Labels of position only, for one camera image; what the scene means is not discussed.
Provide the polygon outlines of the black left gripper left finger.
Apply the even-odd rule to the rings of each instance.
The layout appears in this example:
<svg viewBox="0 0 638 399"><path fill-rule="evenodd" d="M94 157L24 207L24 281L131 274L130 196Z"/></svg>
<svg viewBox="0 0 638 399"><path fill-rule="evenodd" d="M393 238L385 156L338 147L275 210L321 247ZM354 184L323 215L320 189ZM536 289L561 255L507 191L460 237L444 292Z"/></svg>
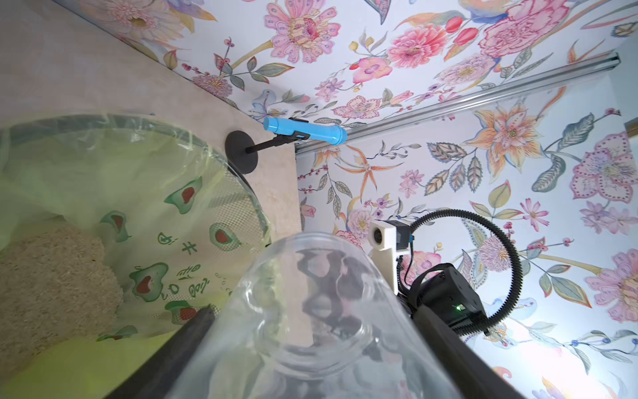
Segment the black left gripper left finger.
<svg viewBox="0 0 638 399"><path fill-rule="evenodd" d="M106 398L165 398L198 350L216 317L203 308Z"/></svg>

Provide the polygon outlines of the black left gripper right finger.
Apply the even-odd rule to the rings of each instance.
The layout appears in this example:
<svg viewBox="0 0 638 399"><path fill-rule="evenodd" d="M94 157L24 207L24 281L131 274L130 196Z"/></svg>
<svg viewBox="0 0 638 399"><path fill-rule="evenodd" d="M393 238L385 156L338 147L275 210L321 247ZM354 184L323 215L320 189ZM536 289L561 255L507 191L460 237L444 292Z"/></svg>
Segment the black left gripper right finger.
<svg viewBox="0 0 638 399"><path fill-rule="evenodd" d="M432 310L421 306L412 320L463 398L523 398Z"/></svg>

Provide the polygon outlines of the rice jar beige lid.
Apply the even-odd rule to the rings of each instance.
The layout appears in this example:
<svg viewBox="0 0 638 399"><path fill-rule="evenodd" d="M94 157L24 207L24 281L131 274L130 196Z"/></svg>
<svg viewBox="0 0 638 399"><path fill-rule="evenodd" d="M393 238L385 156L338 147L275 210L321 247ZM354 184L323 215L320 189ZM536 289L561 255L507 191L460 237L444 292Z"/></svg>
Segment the rice jar beige lid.
<svg viewBox="0 0 638 399"><path fill-rule="evenodd" d="M172 398L457 398L389 284L354 244L295 234L249 268Z"/></svg>

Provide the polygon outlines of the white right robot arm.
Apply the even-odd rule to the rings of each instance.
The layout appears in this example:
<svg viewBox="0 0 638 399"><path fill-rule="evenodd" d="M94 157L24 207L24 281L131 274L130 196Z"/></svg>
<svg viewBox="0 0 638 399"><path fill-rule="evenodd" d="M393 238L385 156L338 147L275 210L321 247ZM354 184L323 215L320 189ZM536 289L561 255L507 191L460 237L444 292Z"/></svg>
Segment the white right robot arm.
<svg viewBox="0 0 638 399"><path fill-rule="evenodd" d="M498 310L489 316L479 295L468 279L453 264L437 264L419 274L412 283L405 277L397 276L395 284L397 298L412 319L420 309L430 309L460 336L475 333L489 333L513 312L523 288L523 267L518 251L511 240L493 222L478 214L461 209L442 209L426 214L409 225L407 249L414 253L414 234L421 226L437 219L457 218L471 221L489 230L505 250L506 263L511 266L512 278L508 295Z"/></svg>

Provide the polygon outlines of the rice pile in bin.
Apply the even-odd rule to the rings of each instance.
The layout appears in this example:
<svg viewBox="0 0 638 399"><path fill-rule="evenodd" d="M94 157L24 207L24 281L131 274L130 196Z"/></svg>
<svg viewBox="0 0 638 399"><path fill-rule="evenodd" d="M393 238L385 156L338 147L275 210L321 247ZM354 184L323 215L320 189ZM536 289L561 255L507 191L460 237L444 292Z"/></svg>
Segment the rice pile in bin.
<svg viewBox="0 0 638 399"><path fill-rule="evenodd" d="M123 291L100 238L68 222L32 225L1 251L1 377L116 322Z"/></svg>

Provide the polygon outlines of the black mesh waste bin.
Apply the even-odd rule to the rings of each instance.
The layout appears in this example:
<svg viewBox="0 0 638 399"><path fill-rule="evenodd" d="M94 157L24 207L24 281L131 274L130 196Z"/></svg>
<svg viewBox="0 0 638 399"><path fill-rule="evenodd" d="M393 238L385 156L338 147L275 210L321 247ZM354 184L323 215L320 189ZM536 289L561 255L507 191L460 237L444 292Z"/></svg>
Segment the black mesh waste bin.
<svg viewBox="0 0 638 399"><path fill-rule="evenodd" d="M72 115L1 130L1 244L59 217L99 237L121 320L183 324L221 309L270 226L250 186L189 131L141 116Z"/></svg>

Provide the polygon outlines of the green plastic bin liner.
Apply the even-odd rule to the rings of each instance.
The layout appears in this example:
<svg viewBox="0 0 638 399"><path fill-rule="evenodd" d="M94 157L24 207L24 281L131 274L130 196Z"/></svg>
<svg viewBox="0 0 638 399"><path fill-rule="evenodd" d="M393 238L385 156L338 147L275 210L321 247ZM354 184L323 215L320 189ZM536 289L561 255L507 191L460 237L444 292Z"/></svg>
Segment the green plastic bin liner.
<svg viewBox="0 0 638 399"><path fill-rule="evenodd" d="M254 191L192 133L139 116L1 130L1 395L103 398L271 241Z"/></svg>

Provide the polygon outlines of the blue toy microphone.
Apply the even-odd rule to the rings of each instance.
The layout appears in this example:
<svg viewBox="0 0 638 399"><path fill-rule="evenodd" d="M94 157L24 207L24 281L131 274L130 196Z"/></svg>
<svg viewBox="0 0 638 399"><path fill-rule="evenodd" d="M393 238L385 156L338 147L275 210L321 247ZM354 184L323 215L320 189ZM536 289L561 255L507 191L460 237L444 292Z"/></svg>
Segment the blue toy microphone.
<svg viewBox="0 0 638 399"><path fill-rule="evenodd" d="M307 139L323 141L332 146L340 146L347 141L347 131L340 126L320 126L305 121L266 117L263 121L265 131L280 136L301 134Z"/></svg>

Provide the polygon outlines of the aluminium corner post right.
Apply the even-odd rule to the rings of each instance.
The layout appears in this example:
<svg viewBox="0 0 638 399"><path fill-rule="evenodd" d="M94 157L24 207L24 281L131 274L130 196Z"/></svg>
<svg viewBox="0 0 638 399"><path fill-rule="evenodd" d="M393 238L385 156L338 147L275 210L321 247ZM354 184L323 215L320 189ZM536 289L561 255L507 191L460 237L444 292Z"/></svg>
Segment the aluminium corner post right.
<svg viewBox="0 0 638 399"><path fill-rule="evenodd" d="M536 74L535 71L549 58L548 55L529 66L522 66L523 76L499 85L491 81L485 82L483 79L487 75L483 74L471 81L469 93L460 93L443 82L436 83L435 89L429 92L433 102L428 104L423 101L423 106L415 102L417 96L411 91L394 95L389 89L385 89L377 98L366 98L358 94L346 101L333 101L322 109L311 104L301 117L309 119L316 126L340 127L347 132L347 142L351 142L415 122L483 106L492 101L565 86L584 76L611 71L621 63L617 53L607 52Z"/></svg>

